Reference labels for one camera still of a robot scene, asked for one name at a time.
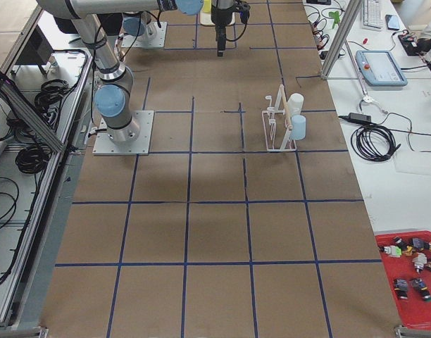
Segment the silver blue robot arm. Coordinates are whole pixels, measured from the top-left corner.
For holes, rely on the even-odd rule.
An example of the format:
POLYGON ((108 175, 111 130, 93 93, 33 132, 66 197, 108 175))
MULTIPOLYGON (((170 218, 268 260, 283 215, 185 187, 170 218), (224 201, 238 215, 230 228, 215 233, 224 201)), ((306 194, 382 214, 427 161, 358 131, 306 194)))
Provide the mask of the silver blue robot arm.
POLYGON ((99 14, 160 12, 180 10, 196 15, 202 1, 39 1, 43 10, 57 18, 71 20, 85 46, 94 54, 102 86, 94 95, 94 103, 106 123, 107 133, 114 142, 133 141, 141 127, 130 110, 132 71, 116 56, 108 43, 99 14))
POLYGON ((123 13, 123 29, 125 33, 137 38, 153 38, 156 36, 151 14, 146 11, 137 13, 123 13))

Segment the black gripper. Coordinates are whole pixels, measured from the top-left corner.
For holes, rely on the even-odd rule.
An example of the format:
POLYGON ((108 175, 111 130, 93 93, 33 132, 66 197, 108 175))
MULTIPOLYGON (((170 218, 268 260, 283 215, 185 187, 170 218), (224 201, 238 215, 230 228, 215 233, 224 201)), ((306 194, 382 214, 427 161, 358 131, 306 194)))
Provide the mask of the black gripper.
POLYGON ((232 21, 232 15, 238 13, 243 24, 247 24, 250 17, 250 5, 240 0, 212 0, 211 21, 215 27, 217 42, 217 56, 223 57, 226 49, 226 25, 232 21))

